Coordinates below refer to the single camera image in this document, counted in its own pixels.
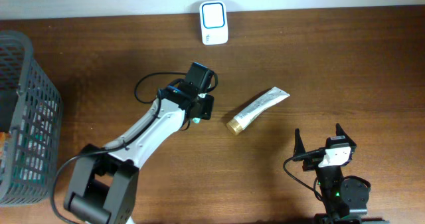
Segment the grey plastic mesh basket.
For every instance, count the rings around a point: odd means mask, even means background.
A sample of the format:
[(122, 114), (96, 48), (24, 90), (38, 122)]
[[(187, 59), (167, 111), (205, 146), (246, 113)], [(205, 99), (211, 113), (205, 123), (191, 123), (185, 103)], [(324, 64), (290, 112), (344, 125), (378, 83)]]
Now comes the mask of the grey plastic mesh basket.
[(31, 40), (1, 31), (1, 206), (48, 197), (58, 161), (63, 101)]

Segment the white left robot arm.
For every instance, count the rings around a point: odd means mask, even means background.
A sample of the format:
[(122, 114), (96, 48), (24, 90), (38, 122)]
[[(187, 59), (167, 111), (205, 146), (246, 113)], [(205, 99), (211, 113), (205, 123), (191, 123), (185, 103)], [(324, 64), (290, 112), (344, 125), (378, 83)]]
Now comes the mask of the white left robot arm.
[(154, 151), (192, 119), (208, 120), (217, 78), (179, 78), (157, 91), (129, 130), (99, 148), (70, 158), (74, 170), (63, 207), (85, 223), (133, 223), (139, 171)]

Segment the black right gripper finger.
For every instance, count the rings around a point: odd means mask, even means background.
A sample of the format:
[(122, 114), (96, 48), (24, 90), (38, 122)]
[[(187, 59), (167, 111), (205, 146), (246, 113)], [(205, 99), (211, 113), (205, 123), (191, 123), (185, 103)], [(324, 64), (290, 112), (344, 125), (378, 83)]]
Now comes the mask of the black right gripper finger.
[(305, 153), (305, 147), (303, 145), (300, 130), (299, 128), (295, 129), (295, 145), (294, 145), (294, 155), (301, 155)]
[(335, 131), (336, 136), (345, 136), (345, 137), (347, 137), (347, 134), (342, 129), (342, 127), (341, 127), (341, 125), (339, 123), (336, 123), (335, 128), (336, 128), (336, 131)]

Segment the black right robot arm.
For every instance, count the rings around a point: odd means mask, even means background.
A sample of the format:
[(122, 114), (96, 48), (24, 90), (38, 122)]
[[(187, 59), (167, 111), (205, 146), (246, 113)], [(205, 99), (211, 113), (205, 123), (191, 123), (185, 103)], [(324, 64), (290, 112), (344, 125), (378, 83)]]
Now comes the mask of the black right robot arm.
[[(388, 223), (387, 220), (365, 219), (371, 191), (369, 181), (354, 175), (344, 176), (341, 168), (349, 164), (357, 148), (340, 124), (335, 125), (335, 135), (326, 139), (325, 146), (306, 151), (300, 130), (294, 132), (294, 154), (283, 163), (284, 171), (295, 181), (311, 190), (325, 207), (325, 213), (313, 217), (314, 223)], [(286, 165), (302, 162), (303, 171), (314, 171), (312, 186), (291, 174)]]

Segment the white barcode scanner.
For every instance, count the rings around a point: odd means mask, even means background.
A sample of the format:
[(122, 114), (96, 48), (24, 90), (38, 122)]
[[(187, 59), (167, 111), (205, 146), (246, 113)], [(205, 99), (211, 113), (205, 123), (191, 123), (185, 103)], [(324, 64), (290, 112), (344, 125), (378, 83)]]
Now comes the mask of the white barcode scanner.
[(226, 5), (222, 1), (205, 1), (199, 6), (201, 37), (204, 45), (221, 45), (228, 41)]

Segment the white tube with gold cap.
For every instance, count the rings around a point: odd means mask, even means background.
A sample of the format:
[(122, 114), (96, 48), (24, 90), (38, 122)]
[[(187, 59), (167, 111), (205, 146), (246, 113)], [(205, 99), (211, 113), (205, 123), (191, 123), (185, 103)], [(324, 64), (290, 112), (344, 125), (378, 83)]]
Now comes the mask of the white tube with gold cap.
[(234, 134), (239, 135), (245, 130), (261, 113), (275, 106), (279, 102), (290, 97), (290, 94), (278, 87), (273, 87), (249, 103), (242, 111), (226, 123), (227, 128)]

